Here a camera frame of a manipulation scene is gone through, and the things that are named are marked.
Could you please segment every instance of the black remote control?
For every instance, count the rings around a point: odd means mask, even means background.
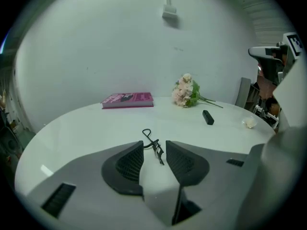
[[[202,115],[208,125],[212,125],[214,123],[214,119],[211,117],[210,113],[207,110],[203,110]]]

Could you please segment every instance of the ceiling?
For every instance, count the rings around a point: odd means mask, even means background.
[[[295,31],[291,22],[274,0],[235,0],[251,18],[258,46],[275,46],[283,34]]]

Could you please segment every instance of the pink book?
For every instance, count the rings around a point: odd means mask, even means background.
[[[103,109],[154,106],[153,97],[149,92],[113,94],[101,103]]]

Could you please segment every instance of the white round table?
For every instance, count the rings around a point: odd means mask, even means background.
[[[169,97],[154,98],[154,107],[102,109],[100,103],[71,111],[55,119],[31,140],[23,152],[15,175],[15,189],[27,196],[44,179],[63,165],[80,156],[125,143],[149,140],[142,133],[149,128],[152,140],[159,139],[165,152],[165,141],[173,140],[208,149],[249,153],[252,146],[266,143],[273,129],[258,116],[240,107],[219,103],[224,108],[199,103],[192,108],[172,104]],[[207,125],[202,111],[214,118]],[[241,122],[253,116],[253,129]],[[154,194],[177,186],[176,178],[162,156],[160,165],[152,149],[144,151],[140,184],[144,194]]]

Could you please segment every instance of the flower bouquet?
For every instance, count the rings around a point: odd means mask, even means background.
[[[177,82],[176,86],[172,92],[173,101],[178,106],[191,107],[196,105],[197,101],[202,101],[209,103],[218,107],[217,104],[211,103],[215,102],[209,100],[200,94],[200,86],[194,81],[189,73],[184,74]]]

